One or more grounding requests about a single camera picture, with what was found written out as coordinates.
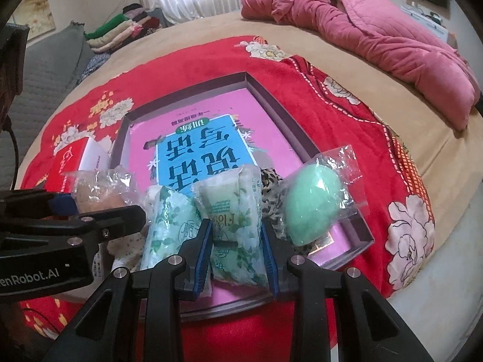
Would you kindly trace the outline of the green floral tissue pack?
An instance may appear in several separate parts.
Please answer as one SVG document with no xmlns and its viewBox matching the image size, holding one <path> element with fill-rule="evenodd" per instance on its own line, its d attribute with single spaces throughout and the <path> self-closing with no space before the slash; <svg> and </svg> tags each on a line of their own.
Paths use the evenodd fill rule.
<svg viewBox="0 0 483 362">
<path fill-rule="evenodd" d="M 197 236 L 200 224 L 200 212 L 193 198 L 160 186 L 154 197 L 153 218 L 140 270 L 152 269 L 167 257 L 178 254 L 186 240 Z"/>
</svg>

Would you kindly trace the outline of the leopard print scrunchie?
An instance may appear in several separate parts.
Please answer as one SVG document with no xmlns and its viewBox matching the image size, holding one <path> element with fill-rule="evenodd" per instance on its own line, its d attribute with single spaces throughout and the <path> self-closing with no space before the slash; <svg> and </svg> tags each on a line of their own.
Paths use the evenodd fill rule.
<svg viewBox="0 0 483 362">
<path fill-rule="evenodd" d="M 279 185 L 283 178 L 272 167 L 261 168 L 260 175 L 262 184 L 262 218 L 268 218 L 275 232 L 282 234 L 284 232 L 284 225 L 281 209 L 283 206 L 284 192 Z"/>
</svg>

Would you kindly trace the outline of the bagged brown sponge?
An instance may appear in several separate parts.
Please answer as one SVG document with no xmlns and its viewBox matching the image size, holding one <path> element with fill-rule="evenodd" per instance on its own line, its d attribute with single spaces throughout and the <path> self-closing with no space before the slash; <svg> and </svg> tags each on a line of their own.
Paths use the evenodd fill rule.
<svg viewBox="0 0 483 362">
<path fill-rule="evenodd" d="M 65 174 L 79 213 L 98 212 L 130 205 L 142 206 L 132 173 L 121 166 L 98 171 Z"/>
</svg>

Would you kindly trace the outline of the white floral scrunchie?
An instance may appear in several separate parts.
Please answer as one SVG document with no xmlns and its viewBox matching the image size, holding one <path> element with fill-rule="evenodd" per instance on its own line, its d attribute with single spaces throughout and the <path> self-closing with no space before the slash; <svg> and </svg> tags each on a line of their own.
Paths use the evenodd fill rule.
<svg viewBox="0 0 483 362">
<path fill-rule="evenodd" d="M 146 237 L 142 232 L 109 241 L 107 251 L 114 257 L 111 270 L 125 267 L 130 272 L 138 271 L 145 243 Z"/>
</svg>

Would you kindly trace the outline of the bagged green egg sponge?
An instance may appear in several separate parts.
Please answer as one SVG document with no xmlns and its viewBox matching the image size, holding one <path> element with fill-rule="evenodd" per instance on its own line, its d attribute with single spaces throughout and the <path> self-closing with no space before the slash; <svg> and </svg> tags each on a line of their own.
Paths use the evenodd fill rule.
<svg viewBox="0 0 483 362">
<path fill-rule="evenodd" d="M 368 212 L 363 173 L 351 145 L 316 154 L 273 188 L 275 234 L 305 247 L 331 227 Z"/>
</svg>

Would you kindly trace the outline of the red white box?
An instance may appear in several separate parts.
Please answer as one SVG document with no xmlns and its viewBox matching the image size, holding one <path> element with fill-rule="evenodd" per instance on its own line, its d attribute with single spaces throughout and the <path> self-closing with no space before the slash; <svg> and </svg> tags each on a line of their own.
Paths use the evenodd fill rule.
<svg viewBox="0 0 483 362">
<path fill-rule="evenodd" d="M 109 163 L 108 153 L 91 137 L 73 141 L 56 153 L 44 189 L 55 193 L 70 193 L 74 189 L 77 172 L 104 170 Z"/>
</svg>

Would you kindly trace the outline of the grey shallow box tray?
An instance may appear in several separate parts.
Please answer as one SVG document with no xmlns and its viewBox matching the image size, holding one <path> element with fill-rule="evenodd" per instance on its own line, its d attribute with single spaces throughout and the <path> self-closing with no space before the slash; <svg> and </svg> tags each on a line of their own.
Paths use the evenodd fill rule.
<svg viewBox="0 0 483 362">
<path fill-rule="evenodd" d="M 174 164 L 174 179 L 169 180 L 170 166 L 157 166 L 158 155 L 167 149 L 168 141 L 178 141 L 178 136 L 190 135 L 194 140 L 195 132 L 214 121 L 225 123 L 223 135 L 233 136 L 236 132 L 240 139 L 233 139 L 233 155 L 240 154 L 240 161 L 251 161 L 260 167 L 273 167 L 282 177 L 294 173 L 310 161 L 320 151 L 305 131 L 291 117 L 285 108 L 258 81 L 246 72 L 215 78 L 204 83 L 186 87 L 166 96 L 153 98 L 145 105 L 133 107 L 121 120 L 117 137 L 110 156 L 110 168 L 122 166 L 131 172 L 139 190 L 160 183 L 174 182 L 178 187 L 185 185 L 183 193 L 189 195 L 193 178 L 208 177 L 210 157 L 202 161 L 202 149 L 194 148 L 187 153 L 184 161 L 188 171 L 189 164 L 196 161 L 198 175 L 188 184 L 187 175 L 177 175 L 181 166 Z M 165 136 L 161 144 L 147 150 L 143 146 Z M 328 231 L 330 238 L 309 254 L 309 259 L 328 270 L 338 270 L 367 250 L 374 237 L 361 212 L 345 218 Z M 211 281 L 211 296 L 200 296 L 196 302 L 180 302 L 182 322 L 215 319 L 242 313 L 263 306 L 272 301 L 269 291 L 252 286 L 230 285 Z"/>
</svg>

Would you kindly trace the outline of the pink book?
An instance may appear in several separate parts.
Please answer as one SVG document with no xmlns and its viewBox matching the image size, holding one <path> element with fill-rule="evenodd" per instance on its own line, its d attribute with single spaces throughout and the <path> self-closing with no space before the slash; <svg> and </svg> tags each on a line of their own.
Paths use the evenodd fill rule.
<svg viewBox="0 0 483 362">
<path fill-rule="evenodd" d="M 184 135 L 178 136 L 177 139 L 175 139 L 175 140 L 178 140 L 178 141 L 168 141 L 166 143 L 167 149 L 165 151 L 162 150 L 161 157 L 158 155 L 157 166 L 170 166 L 169 167 L 169 180 L 172 181 L 174 179 L 174 174 L 176 173 L 174 171 L 174 167 L 173 167 L 174 165 L 175 166 L 181 166 L 182 171 L 178 172 L 179 174 L 177 175 L 177 177 L 179 179 L 181 179 L 180 178 L 181 176 L 187 175 L 188 184 L 189 184 L 189 182 L 190 182 L 189 180 L 191 178 L 198 175 L 199 172 L 197 170 L 197 165 L 196 165 L 195 159 L 192 158 L 191 159 L 192 161 L 189 163 L 192 167 L 192 171 L 190 171 L 190 172 L 187 170 L 188 166 L 185 162 L 186 159 L 188 158 L 187 153 L 188 152 L 192 153 L 193 152 L 192 150 L 194 148 L 202 149 L 202 152 L 201 152 L 202 153 L 202 156 L 201 156 L 202 161 L 206 161 L 207 156 L 210 157 L 210 160 L 208 160 L 208 164 L 205 165 L 206 168 L 208 169 L 207 174 L 209 176 L 202 178 L 201 180 L 199 178 L 193 178 L 194 181 L 192 180 L 191 192 L 190 192 L 189 195 L 183 193 L 183 190 L 184 190 L 183 188 L 185 187 L 185 185 L 181 181 L 178 182 L 179 185 L 178 185 L 177 188 L 174 187 L 174 184 L 175 184 L 174 182 L 169 183 L 167 185 L 161 185 L 159 182 L 155 183 L 155 185 L 153 185 L 155 187 L 155 195 L 156 195 L 156 192 L 158 191 L 160 186 L 166 186 L 166 187 L 169 187 L 170 189 L 176 190 L 179 193 L 183 193 L 184 195 L 187 195 L 188 197 L 193 198 L 193 196 L 192 196 L 192 185 L 194 183 L 198 182 L 198 181 L 203 181 L 206 178 L 212 177 L 214 175 L 228 171 L 230 169 L 238 168 L 238 167 L 245 165 L 245 164 L 255 165 L 255 166 L 259 167 L 259 169 L 266 168 L 266 167 L 260 167 L 256 164 L 253 164 L 251 161 L 241 161 L 241 162 L 239 162 L 240 159 L 241 159 L 239 157 L 240 154 L 233 155 L 232 151 L 233 151 L 233 147 L 234 147 L 233 139 L 235 139 L 235 138 L 240 139 L 240 137 L 237 136 L 236 132 L 231 137 L 229 136 L 229 134 L 226 134 L 226 136 L 223 135 L 223 137 L 222 137 L 223 131 L 227 126 L 227 125 L 225 125 L 223 127 L 224 124 L 225 123 L 223 123 L 221 121 L 216 121 L 216 122 L 214 121 L 214 124 L 213 124 L 214 126 L 209 125 L 209 127 L 207 127 L 203 122 L 201 122 L 200 125 L 204 126 L 204 128 L 202 130 L 198 131 L 198 133 L 195 132 L 193 141 L 190 138 L 190 135 L 186 134 L 186 136 L 184 136 Z M 155 144 L 159 145 L 164 140 L 165 140 L 165 136 L 159 136 L 157 138 L 157 140 L 147 142 L 143 146 L 143 149 L 147 150 L 150 147 L 154 146 Z M 178 162 L 172 162 L 172 163 L 169 162 L 169 164 L 164 163 L 164 162 L 162 163 L 162 161 L 178 160 L 178 158 L 181 158 L 181 155 L 184 155 L 182 157 L 182 159 L 185 160 L 182 164 L 180 164 Z M 213 272 L 211 270 L 211 278 L 210 278 L 206 292 L 202 295 L 203 297 L 210 297 L 211 296 L 211 292 L 212 292 L 211 281 L 212 281 L 212 279 L 215 280 L 215 281 L 218 281 L 217 279 L 215 279 L 213 277 Z"/>
</svg>

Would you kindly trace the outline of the red floral blanket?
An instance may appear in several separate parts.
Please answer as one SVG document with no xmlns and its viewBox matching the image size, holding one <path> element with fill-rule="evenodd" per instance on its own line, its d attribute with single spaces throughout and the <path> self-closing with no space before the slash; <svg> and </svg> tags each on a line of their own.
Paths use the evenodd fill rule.
<svg viewBox="0 0 483 362">
<path fill-rule="evenodd" d="M 107 144 L 117 136 L 127 111 L 185 87 L 246 71 L 320 151 L 352 145 L 375 243 L 350 266 L 359 268 L 382 296 L 391 296 L 418 273 L 434 246 L 434 216 L 414 162 L 368 106 L 351 105 L 331 93 L 325 72 L 301 56 L 275 61 L 264 52 L 249 51 L 249 45 L 272 46 L 245 35 L 183 48 L 123 73 L 85 97 L 75 96 L 76 102 L 47 125 L 21 188 L 45 181 L 54 153 L 76 136 L 92 135 Z M 185 360 L 288 361 L 293 303 L 272 302 L 252 312 L 183 324 Z"/>
</svg>

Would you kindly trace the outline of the grey padded sofa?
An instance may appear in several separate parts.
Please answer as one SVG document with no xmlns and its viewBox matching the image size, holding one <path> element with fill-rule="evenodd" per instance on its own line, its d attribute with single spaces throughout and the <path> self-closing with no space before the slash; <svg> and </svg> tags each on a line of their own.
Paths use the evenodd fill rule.
<svg viewBox="0 0 483 362">
<path fill-rule="evenodd" d="M 26 44 L 29 28 L 1 29 L 1 189 L 18 182 L 20 162 L 44 124 L 79 83 L 94 56 L 84 25 Z"/>
</svg>

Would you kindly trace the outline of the beige bed sheet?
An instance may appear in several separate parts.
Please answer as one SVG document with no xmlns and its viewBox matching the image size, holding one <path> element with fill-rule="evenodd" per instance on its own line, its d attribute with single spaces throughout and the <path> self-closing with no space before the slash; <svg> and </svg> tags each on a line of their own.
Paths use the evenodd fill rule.
<svg viewBox="0 0 483 362">
<path fill-rule="evenodd" d="M 183 48 L 217 40 L 260 37 L 269 47 L 248 46 L 249 51 L 281 61 L 301 56 L 328 75 L 331 93 L 351 105 L 364 103 L 408 147 L 422 177 L 435 221 L 435 247 L 443 246 L 468 208 L 482 179 L 482 118 L 471 112 L 467 128 L 454 131 L 449 123 L 416 92 L 380 70 L 330 45 L 314 33 L 293 26 L 245 21 L 237 13 L 178 24 L 159 30 L 118 51 L 94 74 L 76 87 L 56 109 L 47 125 L 75 96 L 85 97 L 94 88 L 156 58 Z M 19 170 L 21 187 L 27 163 L 39 154 L 47 125 L 30 146 Z"/>
</svg>

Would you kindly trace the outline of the stack of folded clothes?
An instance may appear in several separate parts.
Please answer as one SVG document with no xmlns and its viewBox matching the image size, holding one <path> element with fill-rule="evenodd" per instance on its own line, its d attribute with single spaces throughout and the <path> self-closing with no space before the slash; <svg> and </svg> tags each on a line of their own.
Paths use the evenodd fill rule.
<svg viewBox="0 0 483 362">
<path fill-rule="evenodd" d="M 167 27 L 169 22 L 160 8 L 148 11 L 140 3 L 131 3 L 92 33 L 85 33 L 84 37 L 95 54 L 111 54 Z"/>
</svg>

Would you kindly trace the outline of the pink quilt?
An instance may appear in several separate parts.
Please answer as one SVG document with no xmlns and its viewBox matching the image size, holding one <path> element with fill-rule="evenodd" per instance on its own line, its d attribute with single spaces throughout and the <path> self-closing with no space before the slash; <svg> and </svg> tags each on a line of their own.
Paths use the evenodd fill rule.
<svg viewBox="0 0 483 362">
<path fill-rule="evenodd" d="M 413 85 L 458 131 L 479 100 L 479 84 L 459 52 L 388 0 L 241 0 L 241 14 L 319 33 Z"/>
</svg>

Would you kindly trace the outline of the white cabinet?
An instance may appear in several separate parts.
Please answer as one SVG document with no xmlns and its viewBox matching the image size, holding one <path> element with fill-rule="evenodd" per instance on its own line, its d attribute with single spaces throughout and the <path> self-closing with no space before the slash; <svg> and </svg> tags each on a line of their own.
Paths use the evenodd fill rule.
<svg viewBox="0 0 483 362">
<path fill-rule="evenodd" d="M 400 5 L 400 10 L 406 15 L 410 16 L 414 21 L 424 26 L 427 30 L 430 30 L 437 38 L 444 42 L 449 41 L 449 31 L 433 20 L 432 16 L 427 16 L 423 11 L 409 5 Z"/>
</svg>

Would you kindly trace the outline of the wall picture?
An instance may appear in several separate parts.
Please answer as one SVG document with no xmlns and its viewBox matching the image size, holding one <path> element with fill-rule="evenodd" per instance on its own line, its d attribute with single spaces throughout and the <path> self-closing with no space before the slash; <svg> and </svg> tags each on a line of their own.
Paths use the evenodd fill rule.
<svg viewBox="0 0 483 362">
<path fill-rule="evenodd" d="M 27 26 L 29 41 L 56 29 L 48 0 L 23 0 L 12 14 L 11 23 Z"/>
</svg>

